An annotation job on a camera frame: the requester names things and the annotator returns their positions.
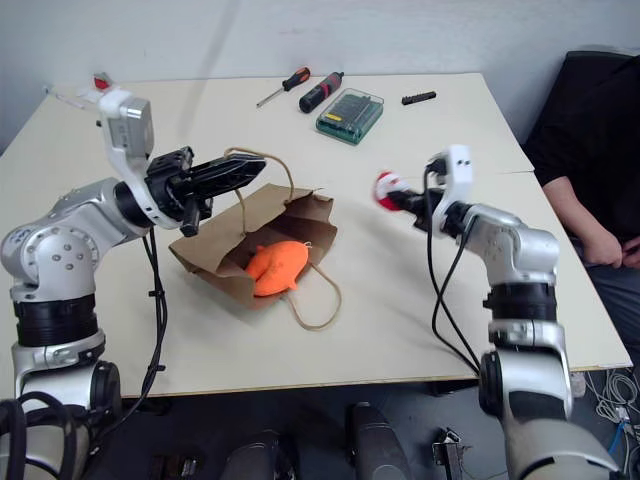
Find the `bystander hand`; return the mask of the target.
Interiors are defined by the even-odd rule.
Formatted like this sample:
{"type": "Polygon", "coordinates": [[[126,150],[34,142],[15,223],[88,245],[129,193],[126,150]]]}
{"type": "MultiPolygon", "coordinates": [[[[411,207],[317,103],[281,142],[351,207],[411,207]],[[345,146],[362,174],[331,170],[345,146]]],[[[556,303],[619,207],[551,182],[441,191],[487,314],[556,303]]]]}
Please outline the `bystander hand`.
{"type": "Polygon", "coordinates": [[[581,237],[583,257],[593,265],[606,265],[619,268],[622,265],[622,247],[617,238],[609,231],[598,228],[581,237]]]}

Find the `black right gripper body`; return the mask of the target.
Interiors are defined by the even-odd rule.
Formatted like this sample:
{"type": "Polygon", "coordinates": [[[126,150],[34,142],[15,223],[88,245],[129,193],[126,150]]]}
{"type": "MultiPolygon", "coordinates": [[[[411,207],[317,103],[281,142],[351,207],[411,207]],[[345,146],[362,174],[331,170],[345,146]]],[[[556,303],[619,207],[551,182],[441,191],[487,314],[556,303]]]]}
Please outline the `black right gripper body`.
{"type": "Polygon", "coordinates": [[[444,189],[430,187],[429,179],[432,176],[447,173],[446,159],[443,154],[434,157],[426,165],[423,173],[423,191],[411,195],[411,212],[416,216],[414,226],[422,231],[433,230],[433,213],[441,203],[444,189]]]}

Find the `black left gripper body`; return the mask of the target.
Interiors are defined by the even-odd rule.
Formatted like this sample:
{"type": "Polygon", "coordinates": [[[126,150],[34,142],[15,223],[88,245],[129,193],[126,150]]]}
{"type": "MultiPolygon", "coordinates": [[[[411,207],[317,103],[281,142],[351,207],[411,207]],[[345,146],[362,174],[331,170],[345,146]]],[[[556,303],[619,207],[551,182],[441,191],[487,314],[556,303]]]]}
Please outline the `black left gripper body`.
{"type": "Polygon", "coordinates": [[[179,223],[184,237],[199,233],[202,220],[211,217],[212,195],[204,184],[214,164],[193,166],[194,153],[182,147],[153,159],[145,182],[162,213],[179,223]]]}

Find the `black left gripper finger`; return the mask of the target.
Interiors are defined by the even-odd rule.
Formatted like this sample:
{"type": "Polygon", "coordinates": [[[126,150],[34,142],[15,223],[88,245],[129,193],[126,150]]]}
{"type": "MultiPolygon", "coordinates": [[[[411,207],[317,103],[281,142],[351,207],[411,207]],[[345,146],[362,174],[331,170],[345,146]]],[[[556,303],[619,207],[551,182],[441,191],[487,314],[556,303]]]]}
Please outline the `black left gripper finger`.
{"type": "Polygon", "coordinates": [[[198,198],[213,198],[229,191],[250,184],[257,173],[235,171],[195,178],[193,180],[194,195],[198,198]]]}
{"type": "Polygon", "coordinates": [[[252,181],[266,167],[264,157],[233,153],[191,168],[193,181],[252,181]]]}

